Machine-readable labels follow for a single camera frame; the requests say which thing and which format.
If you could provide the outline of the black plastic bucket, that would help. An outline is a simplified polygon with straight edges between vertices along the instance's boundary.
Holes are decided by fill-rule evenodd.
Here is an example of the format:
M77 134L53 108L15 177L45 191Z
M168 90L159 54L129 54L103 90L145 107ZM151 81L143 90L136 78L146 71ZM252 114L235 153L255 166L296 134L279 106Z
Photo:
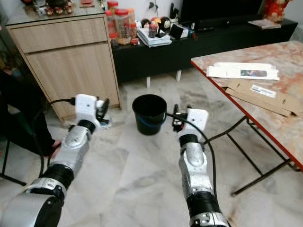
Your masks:
M132 103L138 131L143 135L157 134L167 117L167 102L153 94L137 97Z

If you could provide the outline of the flat magazine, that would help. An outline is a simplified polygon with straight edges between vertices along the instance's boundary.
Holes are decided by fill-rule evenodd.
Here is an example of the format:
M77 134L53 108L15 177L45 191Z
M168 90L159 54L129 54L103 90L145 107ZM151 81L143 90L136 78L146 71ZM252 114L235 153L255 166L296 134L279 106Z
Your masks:
M281 24L279 22L273 22L269 19L260 19L256 21L248 21L248 24L257 26L258 28L265 30L265 29L274 29L274 28L281 28Z

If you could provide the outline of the black television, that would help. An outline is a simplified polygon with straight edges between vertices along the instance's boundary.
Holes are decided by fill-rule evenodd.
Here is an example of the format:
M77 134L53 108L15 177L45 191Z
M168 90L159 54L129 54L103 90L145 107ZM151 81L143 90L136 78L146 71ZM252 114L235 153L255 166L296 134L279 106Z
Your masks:
M182 0L180 21L230 23L260 18L263 0Z

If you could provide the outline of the small red-lidded jar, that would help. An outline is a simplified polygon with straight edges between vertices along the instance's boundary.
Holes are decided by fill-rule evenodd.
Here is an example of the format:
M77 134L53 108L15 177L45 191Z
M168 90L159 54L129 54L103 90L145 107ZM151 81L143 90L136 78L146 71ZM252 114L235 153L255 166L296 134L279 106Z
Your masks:
M107 9L114 13L115 9L119 6L119 2L117 0L107 0Z

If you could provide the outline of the big red-lidded snack jar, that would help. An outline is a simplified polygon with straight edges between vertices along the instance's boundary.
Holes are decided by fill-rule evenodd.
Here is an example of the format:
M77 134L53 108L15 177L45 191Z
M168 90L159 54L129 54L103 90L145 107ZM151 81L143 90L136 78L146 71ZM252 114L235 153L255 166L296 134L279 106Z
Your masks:
M131 41L129 11L116 8L114 14L114 22L118 34L117 42L119 45L128 45Z

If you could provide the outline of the light wooden cabinet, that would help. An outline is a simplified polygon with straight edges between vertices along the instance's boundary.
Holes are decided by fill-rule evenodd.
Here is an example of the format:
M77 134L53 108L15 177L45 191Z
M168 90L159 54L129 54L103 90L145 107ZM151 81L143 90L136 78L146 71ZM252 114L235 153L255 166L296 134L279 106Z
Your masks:
M74 107L64 100L78 94L123 106L104 6L99 0L94 7L71 1L73 13L52 17L20 0L2 4L9 36L61 122L74 121Z

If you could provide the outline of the black low tv console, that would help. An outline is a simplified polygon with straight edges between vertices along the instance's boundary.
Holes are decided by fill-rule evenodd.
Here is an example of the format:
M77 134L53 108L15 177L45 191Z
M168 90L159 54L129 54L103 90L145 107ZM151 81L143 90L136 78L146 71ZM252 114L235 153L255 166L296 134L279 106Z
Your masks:
M160 47L123 45L112 51L117 82L189 69L191 58L283 43L290 40L298 25L298 22L284 19L280 28L262 30L246 23L195 33L197 39L187 37Z

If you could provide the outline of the marble pattern folding table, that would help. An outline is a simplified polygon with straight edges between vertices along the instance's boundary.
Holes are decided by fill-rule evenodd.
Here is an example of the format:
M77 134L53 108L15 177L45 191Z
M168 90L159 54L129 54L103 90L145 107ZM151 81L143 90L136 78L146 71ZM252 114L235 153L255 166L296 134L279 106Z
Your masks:
M277 67L280 79L262 81L261 86L293 95L296 103L303 106L303 43L288 41L191 58L191 64L204 76L206 69L217 62L270 63ZM232 192L232 195L248 190L285 166L303 172L303 113L290 117L281 116L232 97L225 90L226 79L206 78L244 115L215 138L226 135L233 140L229 133L245 122L282 159L281 164L267 173L260 173L257 179Z

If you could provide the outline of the dark carved ornament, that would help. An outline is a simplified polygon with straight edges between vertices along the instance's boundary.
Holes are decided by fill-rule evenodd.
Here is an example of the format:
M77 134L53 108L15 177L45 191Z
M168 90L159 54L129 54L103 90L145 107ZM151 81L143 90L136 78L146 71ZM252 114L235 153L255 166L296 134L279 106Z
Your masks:
M48 16L73 13L71 0L46 0L45 13Z

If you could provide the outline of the red plush figure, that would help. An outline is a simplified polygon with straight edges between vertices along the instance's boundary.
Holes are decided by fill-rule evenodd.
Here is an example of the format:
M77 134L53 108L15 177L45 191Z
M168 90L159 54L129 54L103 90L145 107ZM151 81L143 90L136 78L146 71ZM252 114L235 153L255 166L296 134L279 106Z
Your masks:
M265 0L263 19L279 23L285 19L285 8L293 0Z

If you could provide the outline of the black metal chair frame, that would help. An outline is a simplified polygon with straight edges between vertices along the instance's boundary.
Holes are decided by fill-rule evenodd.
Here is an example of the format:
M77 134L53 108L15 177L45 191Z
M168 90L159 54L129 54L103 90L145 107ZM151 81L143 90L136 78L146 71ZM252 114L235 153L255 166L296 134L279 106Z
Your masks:
M10 145L10 141L7 141L6 149L4 150L4 153L2 153L2 167L0 169L0 177L2 179L5 179L5 180L8 180L10 182L19 184L21 186L26 186L25 182L6 175L8 157L9 157L9 145Z

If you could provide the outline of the white long paper envelope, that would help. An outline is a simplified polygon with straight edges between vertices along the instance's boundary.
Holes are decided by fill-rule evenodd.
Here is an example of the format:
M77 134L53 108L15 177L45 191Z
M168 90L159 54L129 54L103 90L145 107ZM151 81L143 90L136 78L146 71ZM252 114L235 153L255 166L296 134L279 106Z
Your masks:
M279 80L277 67L269 63L217 62L206 70L207 77L225 79Z

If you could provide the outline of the flat brown cardboard with label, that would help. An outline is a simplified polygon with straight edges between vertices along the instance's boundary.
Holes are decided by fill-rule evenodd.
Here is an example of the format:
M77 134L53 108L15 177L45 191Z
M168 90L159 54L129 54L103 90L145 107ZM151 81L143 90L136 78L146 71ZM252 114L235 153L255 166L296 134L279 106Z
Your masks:
M242 79L230 79L226 93L285 117L303 114L303 106L294 97L264 88Z

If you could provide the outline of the person in black clothes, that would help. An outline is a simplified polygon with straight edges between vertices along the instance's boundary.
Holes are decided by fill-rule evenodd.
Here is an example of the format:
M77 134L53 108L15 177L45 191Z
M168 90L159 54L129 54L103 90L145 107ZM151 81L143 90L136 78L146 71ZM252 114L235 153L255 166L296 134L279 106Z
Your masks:
M23 114L27 123L35 122L34 137L22 127L18 118L8 111L12 106ZM53 139L43 114L36 114L43 109L39 92L30 85L19 81L13 73L0 70L0 132L5 138L16 145L44 157L55 156L61 151L61 140Z

